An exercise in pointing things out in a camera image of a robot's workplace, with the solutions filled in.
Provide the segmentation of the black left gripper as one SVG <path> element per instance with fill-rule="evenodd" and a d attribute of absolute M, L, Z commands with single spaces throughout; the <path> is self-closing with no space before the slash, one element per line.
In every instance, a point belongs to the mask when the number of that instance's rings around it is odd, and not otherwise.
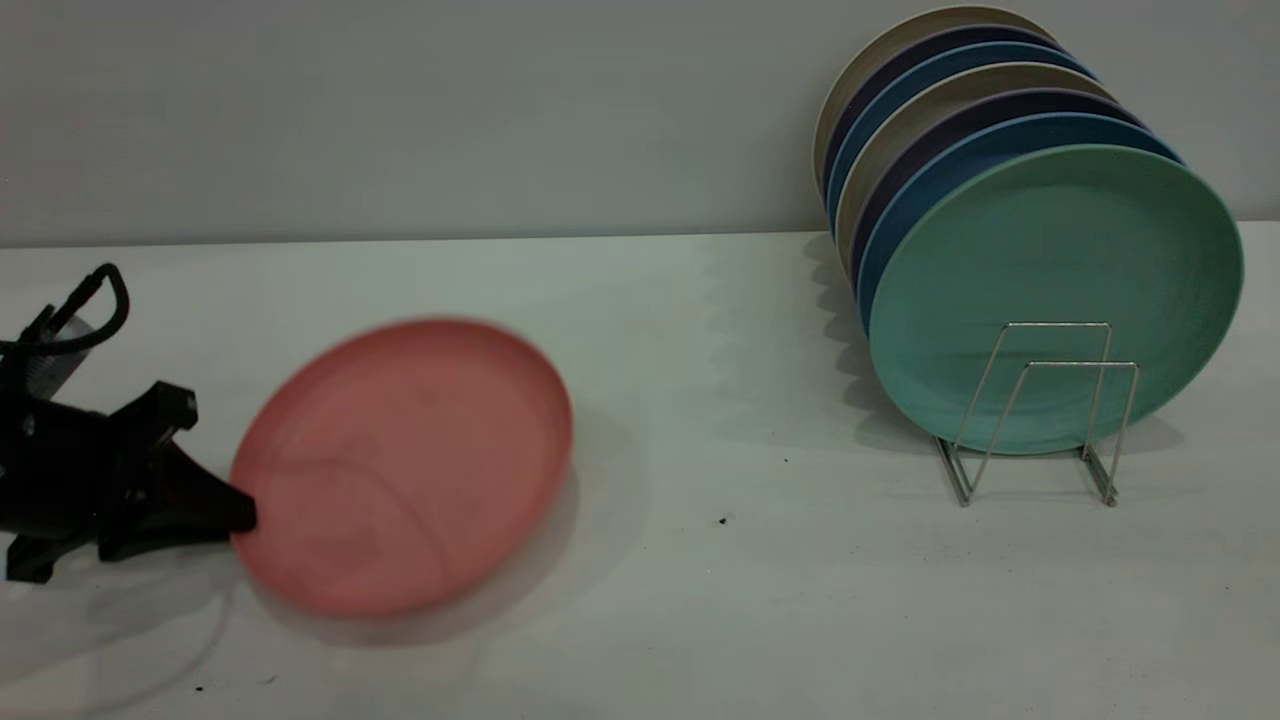
<path fill-rule="evenodd" d="M 195 393 L 165 382 L 113 414 L 3 397 L 5 580 L 45 584 L 86 546 L 122 562 L 230 539 L 193 528 L 253 529 L 253 498 L 173 443 L 197 420 Z"/>

